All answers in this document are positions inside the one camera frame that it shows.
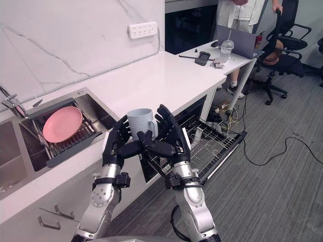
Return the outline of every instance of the marble backsplash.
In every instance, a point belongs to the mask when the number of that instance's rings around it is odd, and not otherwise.
[[[1,0],[0,11],[0,82],[21,101],[164,49],[164,0]],[[129,39],[129,24],[151,21],[159,35]]]

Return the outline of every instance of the white table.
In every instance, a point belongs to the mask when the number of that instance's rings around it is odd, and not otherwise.
[[[204,45],[198,46],[196,48],[187,50],[183,53],[180,53],[180,55],[184,55],[184,56],[191,56],[191,57],[198,57],[200,51],[205,51],[211,54],[210,59],[214,59],[220,56],[220,49],[218,47],[214,48],[211,47],[211,44],[214,41],[210,42],[210,43],[206,43]],[[194,59],[188,59],[188,58],[181,58],[183,59],[183,61],[187,61],[187,62],[193,62],[194,63]],[[223,74],[223,75],[228,75],[230,73],[232,73],[234,70],[245,66],[245,70],[243,72],[242,78],[241,80],[239,80],[238,82],[238,88],[237,88],[237,92],[235,93],[233,99],[231,100],[230,103],[230,109],[232,109],[234,107],[234,105],[236,104],[237,100],[238,100],[238,96],[239,93],[242,91],[251,71],[252,68],[254,66],[256,62],[256,58],[254,59],[247,59],[245,57],[242,57],[240,55],[237,54],[233,54],[231,53],[230,55],[230,59],[224,64],[225,67],[222,69],[216,69],[214,67],[211,67],[210,64],[211,62],[207,62],[206,66],[200,66],[200,68],[205,68],[205,69],[214,69],[214,73],[216,74]]]

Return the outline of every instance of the white shirt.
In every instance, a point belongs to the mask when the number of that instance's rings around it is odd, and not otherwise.
[[[219,0],[217,24],[231,28],[234,19],[249,21],[249,25],[258,23],[264,0],[249,0],[245,5],[237,6],[232,0]]]

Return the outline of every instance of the drawer handle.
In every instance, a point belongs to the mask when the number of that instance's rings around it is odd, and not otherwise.
[[[61,229],[60,222],[57,222],[57,223],[56,223],[56,224],[57,224],[57,227],[56,227],[56,226],[53,226],[53,225],[50,225],[50,224],[45,224],[45,223],[42,221],[42,219],[41,219],[41,217],[40,217],[40,216],[38,217],[38,222],[39,222],[39,224],[40,224],[41,226],[43,226],[43,227],[45,227],[45,228],[52,228],[52,229],[56,229],[56,230],[60,230],[60,229]]]
[[[59,207],[57,205],[54,206],[55,208],[55,211],[58,215],[61,215],[63,217],[66,217],[66,218],[69,218],[69,219],[74,219],[74,213],[73,212],[70,212],[70,215],[68,214],[65,214],[65,213],[62,213],[60,210],[59,210]]]

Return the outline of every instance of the cabinet door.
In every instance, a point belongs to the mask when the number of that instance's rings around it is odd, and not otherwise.
[[[58,213],[55,209],[57,206],[61,213],[68,216],[71,216],[70,213],[73,212],[74,220],[80,221],[90,202],[93,175],[100,172],[101,168],[101,162],[97,162],[69,179],[41,198],[40,207]]]
[[[43,226],[40,225],[38,217],[41,218]],[[47,225],[60,227],[60,229],[44,227]],[[0,241],[71,241],[77,225],[76,221],[43,211],[37,208],[37,205],[31,205],[1,225]]]

